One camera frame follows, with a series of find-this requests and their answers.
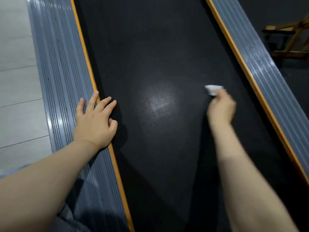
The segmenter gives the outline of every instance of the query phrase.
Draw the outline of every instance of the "white wipe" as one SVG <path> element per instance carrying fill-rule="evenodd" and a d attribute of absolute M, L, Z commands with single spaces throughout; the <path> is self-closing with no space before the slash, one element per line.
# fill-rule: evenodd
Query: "white wipe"
<path fill-rule="evenodd" d="M 224 89 L 221 85 L 205 85 L 205 88 L 207 89 L 210 96 L 217 96 L 217 89 Z"/>

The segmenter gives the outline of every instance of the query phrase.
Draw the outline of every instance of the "person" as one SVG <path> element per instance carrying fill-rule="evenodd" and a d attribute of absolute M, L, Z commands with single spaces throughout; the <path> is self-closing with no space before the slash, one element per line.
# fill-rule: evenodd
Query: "person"
<path fill-rule="evenodd" d="M 231 125 L 236 103 L 218 90 L 207 111 L 214 137 L 224 202 L 233 232 L 298 231 L 287 209 L 254 166 Z M 111 97 L 86 112 L 76 109 L 74 140 L 65 148 L 0 180 L 0 231 L 46 230 L 87 162 L 112 141 L 117 121 Z"/>

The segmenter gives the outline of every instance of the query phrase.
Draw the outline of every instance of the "white floor tile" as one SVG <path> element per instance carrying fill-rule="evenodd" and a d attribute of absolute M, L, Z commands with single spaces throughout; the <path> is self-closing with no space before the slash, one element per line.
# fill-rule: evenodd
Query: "white floor tile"
<path fill-rule="evenodd" d="M 37 66 L 0 71 L 0 107 L 41 98 Z"/>
<path fill-rule="evenodd" d="M 27 10 L 27 0 L 0 0 L 0 11 Z"/>
<path fill-rule="evenodd" d="M 32 164 L 51 153 L 49 136 L 0 148 L 0 173 Z"/>
<path fill-rule="evenodd" d="M 32 36 L 28 11 L 0 11 L 0 40 Z"/>
<path fill-rule="evenodd" d="M 31 36 L 0 40 L 0 71 L 37 64 Z"/>
<path fill-rule="evenodd" d="M 47 135 L 43 99 L 0 107 L 0 148 Z"/>

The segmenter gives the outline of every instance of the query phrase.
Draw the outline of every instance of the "wooden stand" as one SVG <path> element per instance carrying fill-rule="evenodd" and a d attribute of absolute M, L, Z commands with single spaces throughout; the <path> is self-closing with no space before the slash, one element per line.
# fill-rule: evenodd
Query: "wooden stand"
<path fill-rule="evenodd" d="M 265 33 L 281 33 L 281 34 L 292 34 L 294 35 L 291 41 L 288 43 L 284 50 L 275 50 L 272 52 L 273 57 L 280 58 L 299 58 L 299 59 L 308 59 L 309 51 L 306 51 L 307 46 L 309 45 L 309 37 L 305 40 L 301 51 L 292 51 L 292 48 L 295 44 L 296 39 L 300 34 L 309 28 L 309 14 L 298 23 L 289 23 L 278 26 L 267 26 L 263 32 Z"/>

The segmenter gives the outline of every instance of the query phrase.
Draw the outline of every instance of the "person's right arm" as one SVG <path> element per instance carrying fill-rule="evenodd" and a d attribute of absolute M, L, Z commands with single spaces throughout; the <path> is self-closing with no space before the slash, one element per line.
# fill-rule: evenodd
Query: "person's right arm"
<path fill-rule="evenodd" d="M 230 124 L 235 106 L 225 90 L 218 90 L 207 111 L 232 230 L 296 232 L 287 209 L 254 166 Z"/>

